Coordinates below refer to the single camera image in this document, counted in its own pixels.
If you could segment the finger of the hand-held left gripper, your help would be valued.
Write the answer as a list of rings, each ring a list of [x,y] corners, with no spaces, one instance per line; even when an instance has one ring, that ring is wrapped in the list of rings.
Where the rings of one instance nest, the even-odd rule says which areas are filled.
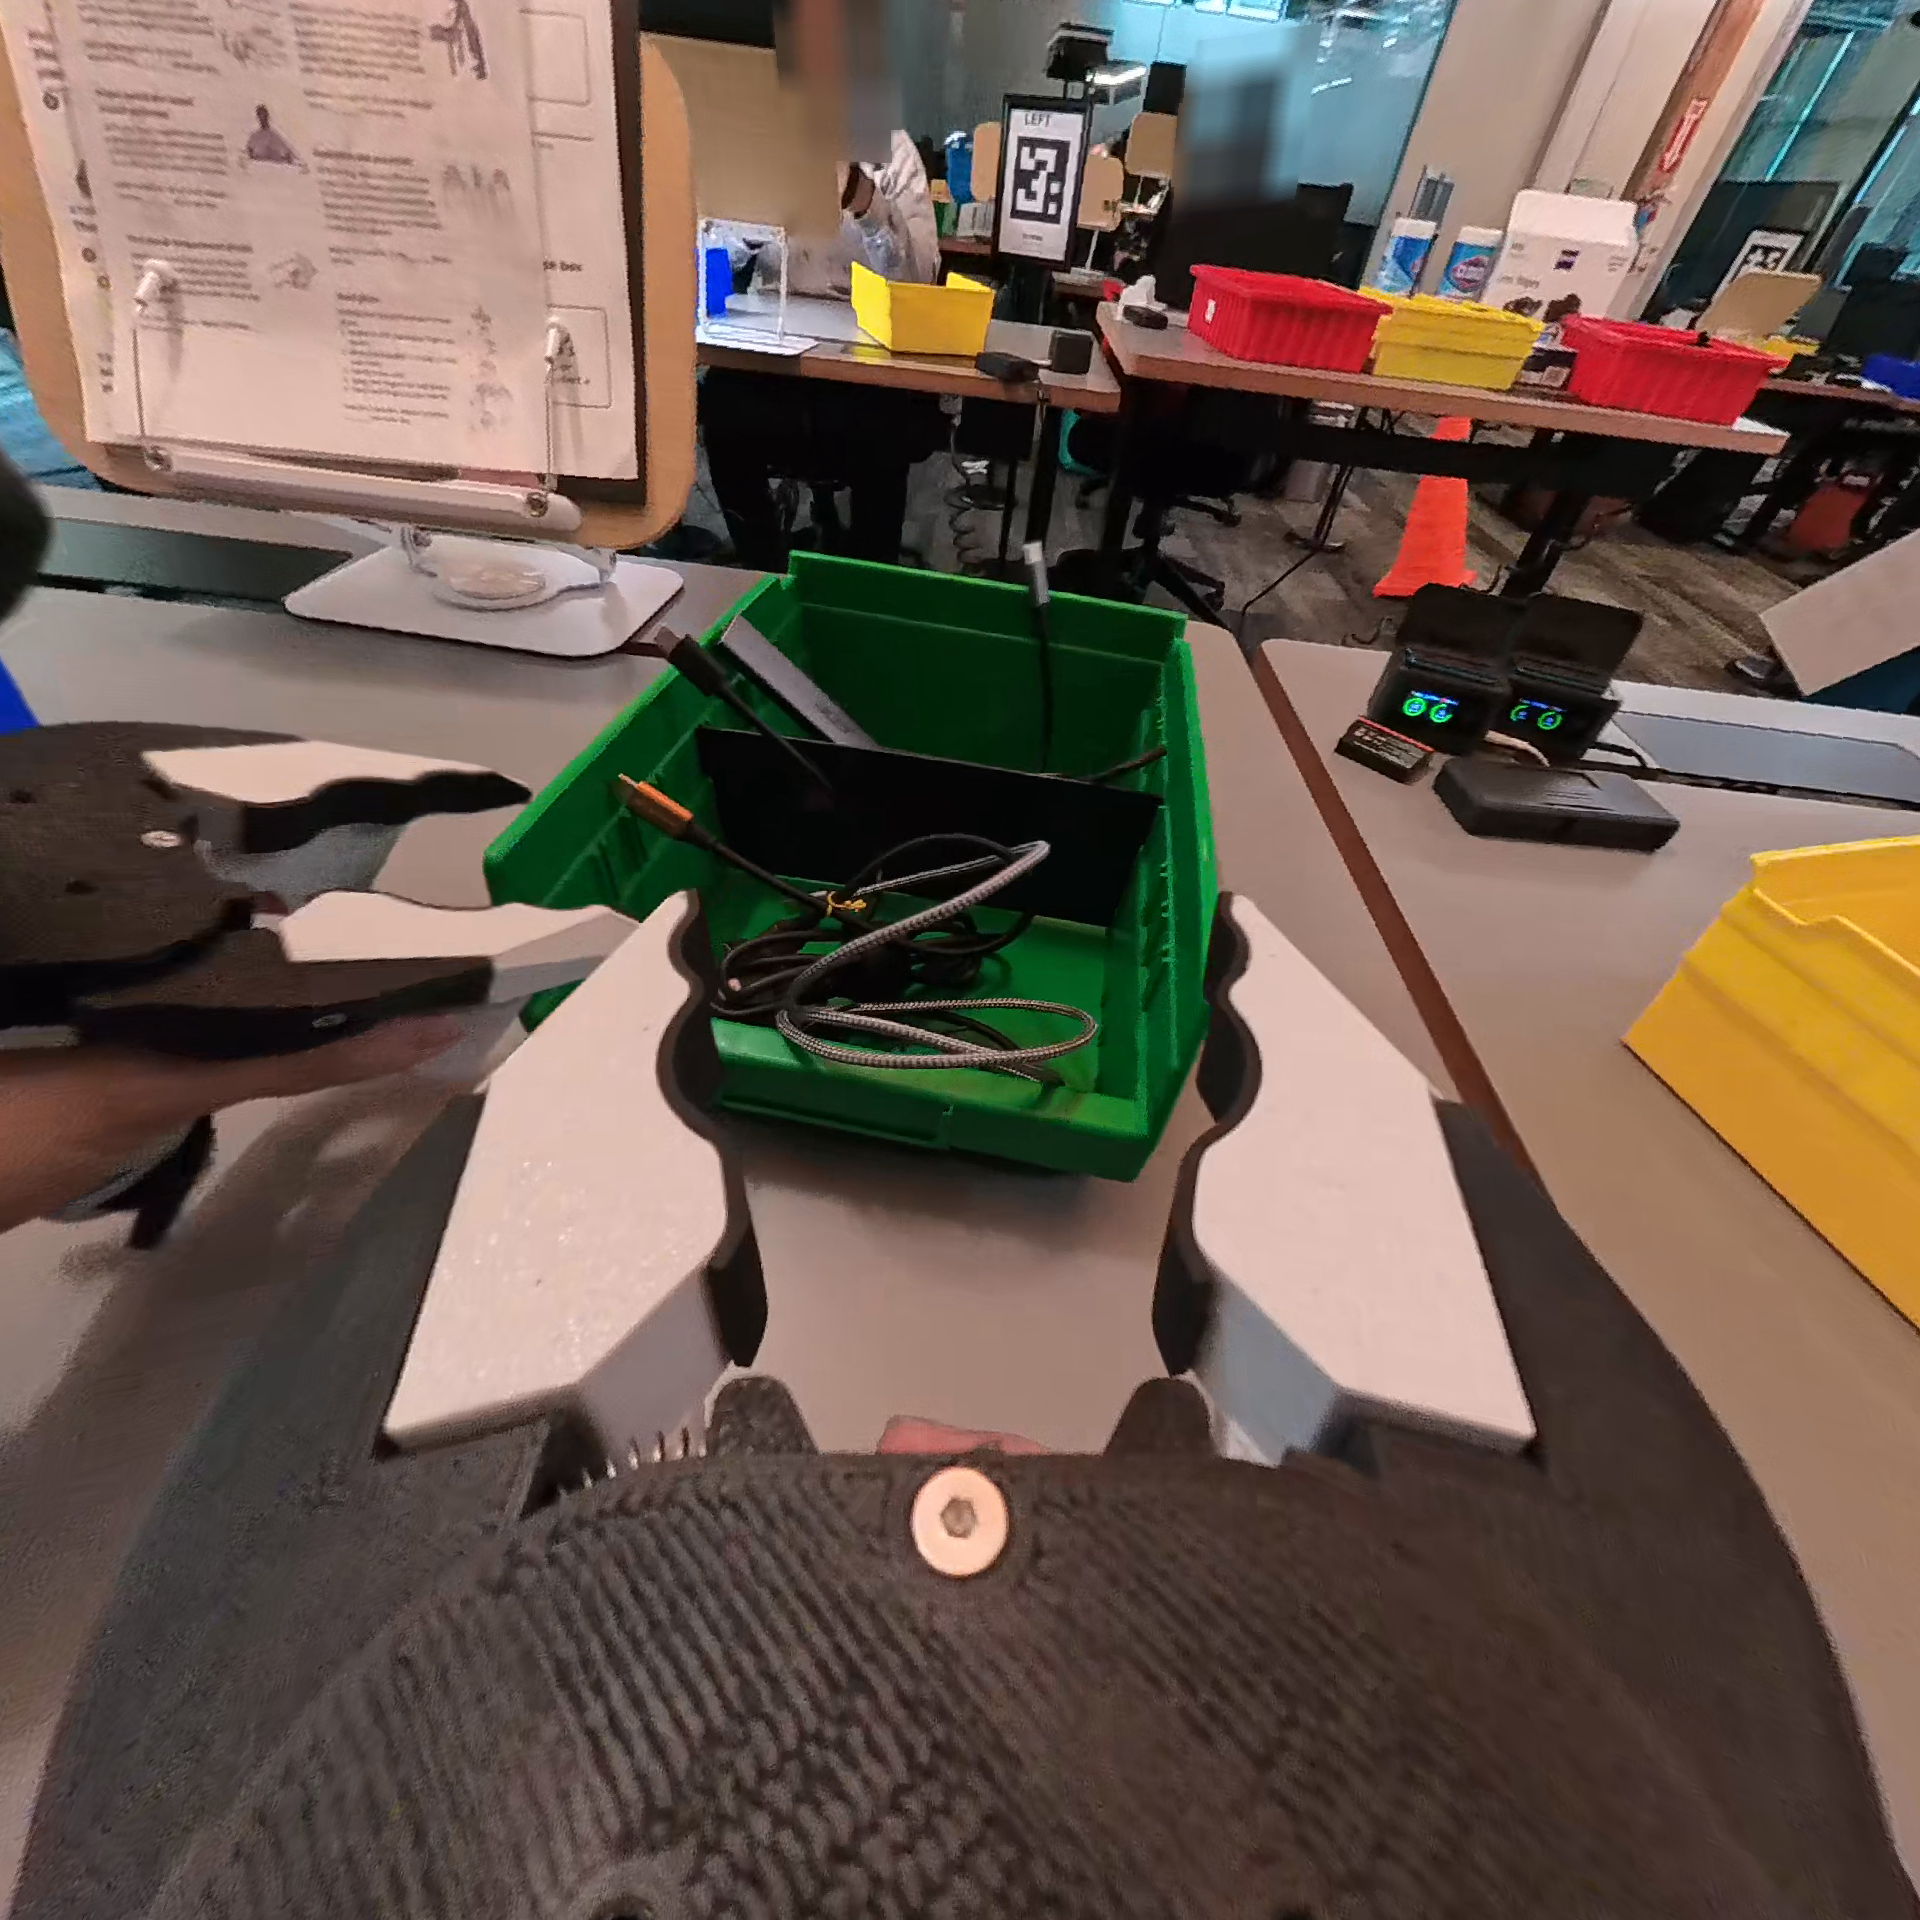
[[[144,750],[148,773],[184,798],[204,838],[270,855],[340,828],[411,828],[440,817],[517,810],[529,790],[466,760],[278,737]]]
[[[274,927],[317,1040],[274,1071],[274,1091],[330,1093],[398,1075],[482,1091],[517,1052],[528,1003],[589,980],[636,928],[606,906],[447,909],[321,894]]]

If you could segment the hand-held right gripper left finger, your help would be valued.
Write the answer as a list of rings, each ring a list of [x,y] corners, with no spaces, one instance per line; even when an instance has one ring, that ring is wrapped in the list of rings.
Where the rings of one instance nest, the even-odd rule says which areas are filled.
[[[538,1421],[586,1455],[697,1442],[767,1314],[706,997],[706,909],[667,894],[385,1180],[412,1320],[382,1454]]]

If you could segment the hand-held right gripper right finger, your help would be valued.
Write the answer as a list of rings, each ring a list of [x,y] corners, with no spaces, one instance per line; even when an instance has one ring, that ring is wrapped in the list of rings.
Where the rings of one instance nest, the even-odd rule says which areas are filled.
[[[1152,1301],[1216,1454],[1259,1467],[1399,1430],[1519,1455],[1538,1421],[1432,1082],[1242,894]]]

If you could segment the braided cable orange connector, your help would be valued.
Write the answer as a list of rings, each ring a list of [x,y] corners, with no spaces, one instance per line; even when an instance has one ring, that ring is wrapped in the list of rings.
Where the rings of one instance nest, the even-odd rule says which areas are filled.
[[[936,837],[879,855],[845,885],[803,885],[732,850],[646,781],[612,781],[643,828],[780,898],[786,918],[727,950],[710,993],[715,1018],[767,1028],[796,1046],[879,1057],[1006,1056],[965,997],[1013,932],[984,932],[976,909],[997,894],[1013,850],[976,837]]]

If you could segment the black cable brown plug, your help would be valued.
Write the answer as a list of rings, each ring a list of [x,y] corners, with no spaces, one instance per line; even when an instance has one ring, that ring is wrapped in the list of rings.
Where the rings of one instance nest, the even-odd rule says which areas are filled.
[[[824,798],[824,804],[836,801],[836,790],[831,781],[824,778],[824,771],[800,750],[800,741],[793,741],[786,736],[780,736],[771,724],[763,724],[749,702],[745,694],[732,689],[732,678],[727,676],[727,669],[693,639],[693,635],[677,635],[677,633],[662,633],[655,639],[655,652],[689,683],[697,689],[706,700],[718,700],[727,702],[758,737],[763,737],[771,750],[780,750],[780,759],[786,765],[800,771],[800,778]]]

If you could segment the grey usb hub small logo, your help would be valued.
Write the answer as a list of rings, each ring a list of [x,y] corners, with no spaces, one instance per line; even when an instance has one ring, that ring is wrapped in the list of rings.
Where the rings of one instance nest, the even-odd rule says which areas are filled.
[[[803,724],[816,737],[852,750],[879,750],[803,669],[796,669],[745,612],[732,612],[718,635],[718,652],[749,676],[771,702]]]

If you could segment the green plastic bin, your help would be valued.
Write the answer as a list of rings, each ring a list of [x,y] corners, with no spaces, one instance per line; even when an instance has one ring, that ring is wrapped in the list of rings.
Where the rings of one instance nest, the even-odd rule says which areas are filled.
[[[737,612],[874,736],[879,750],[1043,773],[1026,590],[796,557]],[[718,652],[729,616],[697,646],[763,724],[800,745],[824,741]],[[1051,778],[1075,781],[1165,750],[1148,773],[1116,781],[1165,804],[1165,828],[1139,860],[1120,920],[1090,928],[1013,914],[1006,892],[1043,862],[1047,845],[1013,846],[997,894],[976,909],[984,932],[1013,940],[965,989],[1013,1052],[861,1062],[842,1046],[810,1056],[780,1032],[710,1016],[718,1102],[732,1117],[1109,1184],[1133,1184],[1155,1156],[1208,1032],[1216,855],[1195,660],[1187,621],[1157,609],[1058,594],[1051,624]],[[667,669],[498,833],[482,855],[491,901],[612,906],[643,920],[667,894],[693,894],[715,993],[727,950],[783,920],[786,906],[643,828],[612,798],[612,781],[636,778],[718,833],[697,726],[749,736],[727,702]]]

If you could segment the background wooden desk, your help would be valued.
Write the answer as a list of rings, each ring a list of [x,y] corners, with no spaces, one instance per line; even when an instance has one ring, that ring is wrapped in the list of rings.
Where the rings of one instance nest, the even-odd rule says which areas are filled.
[[[1618,414],[1570,400],[1495,393],[1443,383],[1391,383],[1367,370],[1263,366],[1220,356],[1187,330],[1143,330],[1116,301],[1096,309],[1100,349],[1120,378],[1112,477],[1096,538],[1096,568],[1109,587],[1125,573],[1125,538],[1148,487],[1135,456],[1148,426],[1148,390],[1207,390],[1274,401],[1273,451],[1287,460],[1329,470],[1372,470],[1411,477],[1456,477],[1468,483],[1538,487],[1549,496],[1540,523],[1520,556],[1507,568],[1503,594],[1534,596],[1573,548],[1576,523],[1597,496],[1648,496],[1681,451],[1736,452],[1771,460],[1788,436],[1763,423],[1732,426],[1672,423],[1654,414]],[[1351,405],[1359,414],[1398,418],[1468,418],[1520,429],[1527,447],[1507,442],[1434,442],[1389,435],[1381,426],[1325,426],[1316,405]]]
[[[697,330],[697,451],[737,568],[783,573],[793,523],[777,487],[845,496],[826,551],[900,561],[914,470],[973,442],[1012,477],[1023,538],[1047,542],[1060,423],[1116,418],[1120,378],[1092,331],[992,319],[976,356],[888,350],[852,301],[800,298],[786,323]]]

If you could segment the person's left hand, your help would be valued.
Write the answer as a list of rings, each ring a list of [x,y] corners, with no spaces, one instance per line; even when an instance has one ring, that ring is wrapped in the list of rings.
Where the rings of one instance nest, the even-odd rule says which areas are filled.
[[[418,1071],[455,1018],[382,1023],[299,1056],[187,1062],[113,1046],[2,1052],[2,1232],[53,1218],[197,1117]]]

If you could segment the black flat panel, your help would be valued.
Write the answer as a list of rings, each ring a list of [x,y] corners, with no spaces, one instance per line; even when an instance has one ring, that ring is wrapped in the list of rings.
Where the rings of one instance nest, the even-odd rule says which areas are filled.
[[[1892,741],[1642,712],[1622,712],[1610,726],[1663,778],[1917,810],[1917,752]]]
[[[53,520],[40,587],[174,605],[284,605],[346,568],[346,551],[197,536],[102,520]]]

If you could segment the black flat case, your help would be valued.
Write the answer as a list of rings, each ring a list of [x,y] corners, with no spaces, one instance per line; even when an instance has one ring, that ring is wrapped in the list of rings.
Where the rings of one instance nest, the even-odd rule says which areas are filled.
[[[1679,817],[1626,773],[1451,759],[1432,793],[1476,838],[1584,850],[1663,850]]]

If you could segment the laminated printed sheet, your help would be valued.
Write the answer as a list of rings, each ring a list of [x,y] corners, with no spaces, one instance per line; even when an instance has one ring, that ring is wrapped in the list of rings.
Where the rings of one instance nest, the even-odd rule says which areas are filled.
[[[104,442],[546,464],[517,3],[2,3],[109,339]]]

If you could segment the yellow plastic bin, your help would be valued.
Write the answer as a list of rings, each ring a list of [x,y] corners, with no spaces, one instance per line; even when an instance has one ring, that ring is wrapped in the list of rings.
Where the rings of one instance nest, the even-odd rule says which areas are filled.
[[[976,360],[987,350],[996,285],[965,272],[933,283],[888,283],[852,265],[852,311],[857,331],[888,356]]]
[[[1622,1046],[1917,1327],[1917,837],[1752,855]]]
[[[1545,331],[1540,319],[1443,298],[1385,298],[1368,375],[1507,393]]]

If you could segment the black bin divider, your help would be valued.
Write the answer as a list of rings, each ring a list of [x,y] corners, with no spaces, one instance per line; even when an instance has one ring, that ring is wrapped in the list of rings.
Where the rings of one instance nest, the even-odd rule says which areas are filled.
[[[723,845],[771,873],[874,884],[1047,845],[1006,906],[1090,928],[1120,920],[1165,828],[1152,793],[900,750],[783,752],[760,736],[697,726],[693,752]]]

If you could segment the black charging case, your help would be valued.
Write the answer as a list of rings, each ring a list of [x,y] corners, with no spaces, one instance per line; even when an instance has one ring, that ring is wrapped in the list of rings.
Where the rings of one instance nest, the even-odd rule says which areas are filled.
[[[1363,716],[1419,750],[1476,752],[1510,708],[1520,609],[1503,594],[1417,590]]]
[[[1642,612],[1570,594],[1527,603],[1507,650],[1497,732],[1545,765],[1576,765],[1618,716],[1616,670],[1642,633]]]

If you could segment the white printed instruction sheet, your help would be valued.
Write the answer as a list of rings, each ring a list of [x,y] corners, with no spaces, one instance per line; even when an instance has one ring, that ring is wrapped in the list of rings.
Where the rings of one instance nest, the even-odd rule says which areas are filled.
[[[550,456],[638,477],[612,3],[517,3],[546,283]]]

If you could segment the black office chair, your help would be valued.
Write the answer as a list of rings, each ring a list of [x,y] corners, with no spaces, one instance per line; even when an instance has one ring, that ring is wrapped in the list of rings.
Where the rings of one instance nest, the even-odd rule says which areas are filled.
[[[1165,556],[1170,508],[1195,500],[1139,500],[1133,536],[1135,542],[1103,557],[1100,551],[1065,551],[1051,561],[1051,587],[1075,596],[1100,596],[1112,605],[1148,605],[1152,594],[1196,621],[1224,612],[1224,582]]]

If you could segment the orange traffic cone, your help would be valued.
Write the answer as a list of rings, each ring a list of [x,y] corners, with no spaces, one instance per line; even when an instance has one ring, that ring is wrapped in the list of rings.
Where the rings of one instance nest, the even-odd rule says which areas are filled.
[[[1376,603],[1411,603],[1419,590],[1476,590],[1468,561],[1471,487],[1456,473],[1423,473],[1411,487],[1399,548],[1372,587]]]

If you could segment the clear acrylic stand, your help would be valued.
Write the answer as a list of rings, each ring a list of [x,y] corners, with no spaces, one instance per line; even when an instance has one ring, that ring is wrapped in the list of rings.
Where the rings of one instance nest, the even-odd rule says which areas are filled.
[[[697,219],[693,339],[763,345],[786,331],[786,232],[771,224]]]

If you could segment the grey tilted panel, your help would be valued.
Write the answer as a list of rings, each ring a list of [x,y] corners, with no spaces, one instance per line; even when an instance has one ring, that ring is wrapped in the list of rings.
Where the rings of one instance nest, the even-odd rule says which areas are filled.
[[[1917,716],[1917,533],[1758,621],[1800,700]]]

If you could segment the red plastic bin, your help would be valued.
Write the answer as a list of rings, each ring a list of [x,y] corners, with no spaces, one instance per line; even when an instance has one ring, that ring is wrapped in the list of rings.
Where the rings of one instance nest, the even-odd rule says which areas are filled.
[[[1570,400],[1597,412],[1736,426],[1784,356],[1702,331],[1570,317],[1558,345],[1573,350]]]
[[[1252,366],[1367,370],[1389,317],[1389,301],[1324,278],[1208,261],[1188,270],[1187,331]]]

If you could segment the black and white tag sign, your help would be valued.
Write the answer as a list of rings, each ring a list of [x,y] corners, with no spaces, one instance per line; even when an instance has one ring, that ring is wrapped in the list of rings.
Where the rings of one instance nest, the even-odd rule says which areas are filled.
[[[1004,97],[992,194],[996,261],[1069,265],[1090,148],[1092,105],[1086,97]]]

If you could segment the white cardboard box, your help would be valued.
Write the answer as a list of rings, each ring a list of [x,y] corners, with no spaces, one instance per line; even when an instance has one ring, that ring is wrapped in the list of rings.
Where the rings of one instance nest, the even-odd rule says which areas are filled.
[[[1629,201],[1512,194],[1484,306],[1545,330],[1566,317],[1606,319],[1637,253]]]

